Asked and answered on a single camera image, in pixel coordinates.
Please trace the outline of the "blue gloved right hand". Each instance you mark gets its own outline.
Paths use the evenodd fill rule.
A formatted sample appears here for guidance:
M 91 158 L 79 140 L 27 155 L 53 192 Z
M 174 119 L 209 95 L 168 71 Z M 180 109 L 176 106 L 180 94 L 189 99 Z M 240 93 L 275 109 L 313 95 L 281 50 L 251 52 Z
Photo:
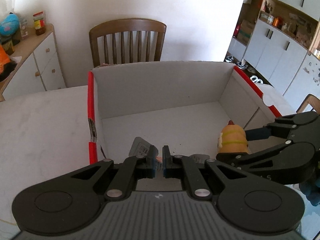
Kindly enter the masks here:
M 300 191 L 306 196 L 307 200 L 313 205 L 318 206 L 320 202 L 319 195 L 319 166 L 315 168 L 312 176 L 303 183 L 299 184 Z

